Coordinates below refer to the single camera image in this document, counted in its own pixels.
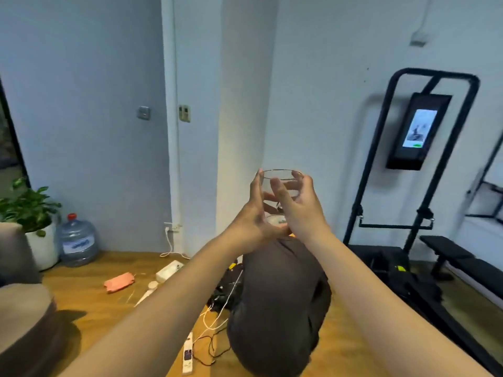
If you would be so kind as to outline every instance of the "bottle label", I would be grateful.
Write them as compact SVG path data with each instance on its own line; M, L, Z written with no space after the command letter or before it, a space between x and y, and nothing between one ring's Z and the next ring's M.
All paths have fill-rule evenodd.
M63 242L63 252L65 254L80 253L93 246L95 242L94 235L88 235L87 237L80 238L76 241Z

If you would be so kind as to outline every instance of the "clear drinking glass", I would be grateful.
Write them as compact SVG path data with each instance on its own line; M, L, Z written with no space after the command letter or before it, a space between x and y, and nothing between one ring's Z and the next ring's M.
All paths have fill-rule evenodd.
M279 178L282 183L286 184L290 196L292 196L292 198L295 199L295 197L299 195L299 191L297 189L292 188L292 186L294 186L296 183L296 179L295 177L293 177L292 172L293 172L292 169L265 170L264 178L262 180L262 191L273 193L273 190L271 189L271 179ZM267 222L269 222L272 225L278 225L286 222L283 209L281 208L281 204L279 202L273 202L273 201L264 201L264 202L271 205L278 211L277 214L270 214L266 212Z

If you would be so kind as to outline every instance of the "hand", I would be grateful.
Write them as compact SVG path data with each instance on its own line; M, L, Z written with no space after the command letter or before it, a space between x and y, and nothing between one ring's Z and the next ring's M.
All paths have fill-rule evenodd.
M281 203L286 221L293 234L306 243L322 231L330 231L326 223L318 196L314 192L313 180L301 172L292 171L293 181L282 183L279 178L271 179L271 188ZM298 190L299 195L292 199L288 190Z
M263 179L264 171L259 169L250 184L249 201L224 232L236 241L239 255L252 252L261 244L290 232L287 224L274 226L265 221L266 211L278 214L278 210L264 200L278 202L278 199L272 193L262 191Z

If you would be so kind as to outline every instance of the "person's right hand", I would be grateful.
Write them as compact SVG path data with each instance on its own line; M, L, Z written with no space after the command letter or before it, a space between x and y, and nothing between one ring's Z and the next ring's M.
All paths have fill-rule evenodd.
M271 179L271 189L281 203L286 222L293 234L302 242L307 242L323 231L330 231L330 227L326 223L318 196L314 192L312 178L297 171L293 171L292 176L295 180L286 183L282 183L279 178ZM299 191L295 200L288 190Z

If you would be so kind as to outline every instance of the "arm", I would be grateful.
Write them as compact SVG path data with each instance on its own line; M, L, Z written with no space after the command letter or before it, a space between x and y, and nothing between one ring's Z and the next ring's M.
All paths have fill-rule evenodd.
M259 172L233 223L60 376L165 377L230 263L286 233L264 222L260 184Z
M343 245L325 221L309 176L271 180L293 233L318 259L374 353L393 376L490 376L475 360L396 296ZM288 189L300 190L293 201Z

